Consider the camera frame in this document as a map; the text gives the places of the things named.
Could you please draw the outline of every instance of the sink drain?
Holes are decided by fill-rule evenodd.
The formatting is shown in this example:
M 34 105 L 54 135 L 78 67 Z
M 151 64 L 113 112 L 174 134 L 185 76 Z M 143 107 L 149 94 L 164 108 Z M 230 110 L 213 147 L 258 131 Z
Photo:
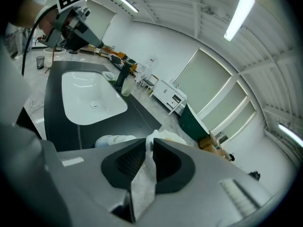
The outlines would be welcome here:
M 90 103 L 90 106 L 91 106 L 92 108 L 99 108 L 99 107 L 100 107 L 100 105 L 99 105 L 97 102 L 95 102 L 95 101 L 92 101 L 92 102 Z

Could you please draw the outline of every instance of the soap dish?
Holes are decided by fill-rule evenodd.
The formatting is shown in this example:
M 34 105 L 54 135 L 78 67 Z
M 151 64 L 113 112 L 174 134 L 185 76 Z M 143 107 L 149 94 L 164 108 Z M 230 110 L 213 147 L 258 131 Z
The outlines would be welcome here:
M 117 81 L 117 77 L 110 71 L 104 71 L 102 72 L 102 75 L 105 77 L 107 81 Z

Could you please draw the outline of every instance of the black cable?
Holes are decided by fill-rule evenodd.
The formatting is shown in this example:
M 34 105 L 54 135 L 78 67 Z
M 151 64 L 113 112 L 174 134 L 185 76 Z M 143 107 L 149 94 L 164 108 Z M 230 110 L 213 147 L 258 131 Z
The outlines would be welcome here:
M 24 54 L 23 54 L 23 61 L 22 61 L 22 69 L 21 69 L 21 74 L 24 76 L 24 68 L 25 68 L 25 59 L 26 59 L 26 56 L 27 56 L 27 50 L 28 50 L 28 47 L 29 47 L 29 43 L 32 42 L 32 37 L 33 37 L 33 34 L 34 34 L 34 31 L 36 29 L 36 27 L 38 26 L 38 24 L 41 22 L 41 20 L 44 18 L 44 16 L 46 14 L 48 14 L 50 11 L 52 11 L 53 9 L 56 9 L 57 8 L 57 5 L 53 5 L 51 6 L 50 8 L 48 8 L 47 10 L 45 10 L 43 12 L 43 14 L 41 14 L 41 16 L 38 18 L 38 20 L 35 22 L 33 28 L 32 28 L 32 31 L 30 32 L 29 34 L 29 37 L 28 37 L 28 40 L 27 40 L 27 44 L 25 46 L 25 50 L 24 50 Z

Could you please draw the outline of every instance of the roller blind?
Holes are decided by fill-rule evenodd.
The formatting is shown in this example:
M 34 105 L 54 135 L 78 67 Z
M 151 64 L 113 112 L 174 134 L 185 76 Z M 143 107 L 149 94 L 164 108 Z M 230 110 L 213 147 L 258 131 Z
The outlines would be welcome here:
M 187 95 L 187 102 L 198 114 L 230 77 L 219 63 L 198 50 L 174 83 L 180 83 L 180 90 Z
M 45 5 L 50 7 L 55 3 L 56 0 L 46 0 Z M 87 7 L 90 9 L 90 15 L 87 17 L 86 23 L 88 24 L 90 29 L 96 34 L 96 36 L 101 39 L 109 23 L 115 16 L 115 13 L 103 7 L 102 5 L 90 0 L 87 0 L 86 4 Z
M 242 112 L 223 130 L 228 138 L 233 136 L 247 122 L 255 112 L 254 106 L 249 102 Z
M 236 83 L 226 97 L 202 120 L 202 122 L 212 131 L 239 106 L 245 97 L 246 93 L 241 86 Z

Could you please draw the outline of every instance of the white cabinet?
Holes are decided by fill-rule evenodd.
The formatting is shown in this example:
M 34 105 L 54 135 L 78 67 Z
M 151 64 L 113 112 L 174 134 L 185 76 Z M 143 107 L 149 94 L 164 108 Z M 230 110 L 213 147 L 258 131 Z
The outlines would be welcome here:
M 186 95 L 175 88 L 172 84 L 159 80 L 153 88 L 152 96 L 157 97 L 167 108 L 171 114 L 186 99 Z

